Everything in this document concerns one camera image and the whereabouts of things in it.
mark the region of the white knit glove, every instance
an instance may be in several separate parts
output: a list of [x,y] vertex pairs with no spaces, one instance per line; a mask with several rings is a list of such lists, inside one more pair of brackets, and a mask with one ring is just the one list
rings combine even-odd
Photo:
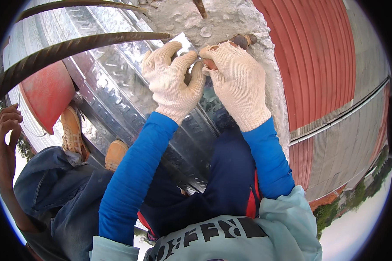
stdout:
[[189,85],[184,83],[184,75],[197,53],[190,51],[171,62],[171,57],[180,49],[181,43],[169,42],[153,53],[148,51],[142,60],[142,75],[150,82],[150,90],[154,92],[152,98],[158,103],[155,111],[178,125],[202,97],[205,83],[201,62],[193,66]]
[[265,71],[251,55],[225,42],[203,48],[200,56],[213,60],[218,67],[209,70],[205,66],[202,70],[212,77],[216,95],[242,132],[270,119],[271,112],[265,104]]

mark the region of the worker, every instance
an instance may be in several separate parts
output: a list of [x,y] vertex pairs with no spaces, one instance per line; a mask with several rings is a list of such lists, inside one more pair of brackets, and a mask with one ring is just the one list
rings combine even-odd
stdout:
[[[190,51],[171,61],[180,48],[179,42],[169,42],[142,61],[142,75],[158,107],[107,185],[91,260],[137,259],[133,227],[138,210],[160,237],[147,251],[147,261],[321,260],[315,217],[303,188],[294,184],[265,105],[269,76],[246,51],[225,42],[200,51],[217,70],[196,62],[186,85],[184,75],[197,54]],[[159,178],[159,164],[201,98],[204,74],[212,78],[240,131],[225,131],[217,139],[206,190],[186,197],[168,184],[167,173]],[[257,197],[259,218],[248,211]]]
[[[73,107],[61,115],[63,145],[48,147],[23,168],[15,185],[15,150],[23,117],[18,104],[0,112],[0,194],[26,248],[36,260],[90,260],[93,236],[98,234],[100,200],[113,172],[127,151],[125,143],[112,142],[106,169],[85,161],[89,151],[81,138]],[[10,142],[5,135],[10,130]]]

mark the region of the orange sneaker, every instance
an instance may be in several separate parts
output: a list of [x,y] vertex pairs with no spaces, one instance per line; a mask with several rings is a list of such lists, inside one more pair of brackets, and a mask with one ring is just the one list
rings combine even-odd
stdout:
[[128,149],[128,146],[120,140],[112,142],[109,149],[107,149],[105,158],[106,169],[115,172]]
[[81,126],[76,111],[68,106],[61,114],[61,123],[64,129],[63,150],[81,154],[82,161],[89,158],[90,152],[81,138]]

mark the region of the blue long sleeve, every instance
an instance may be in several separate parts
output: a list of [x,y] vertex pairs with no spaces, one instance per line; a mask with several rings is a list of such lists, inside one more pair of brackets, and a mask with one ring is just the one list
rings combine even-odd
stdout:
[[295,186],[292,170],[276,134],[273,118],[249,132],[242,133],[255,160],[261,192],[269,199],[287,196]]
[[133,245],[137,213],[178,125],[152,112],[113,174],[99,208],[99,236]]

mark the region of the orange bucket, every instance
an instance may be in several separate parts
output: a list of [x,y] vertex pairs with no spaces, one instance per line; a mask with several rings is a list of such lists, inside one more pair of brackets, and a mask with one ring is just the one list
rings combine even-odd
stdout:
[[53,135],[52,127],[75,94],[64,63],[59,60],[48,65],[23,80],[19,86],[30,112],[41,127]]

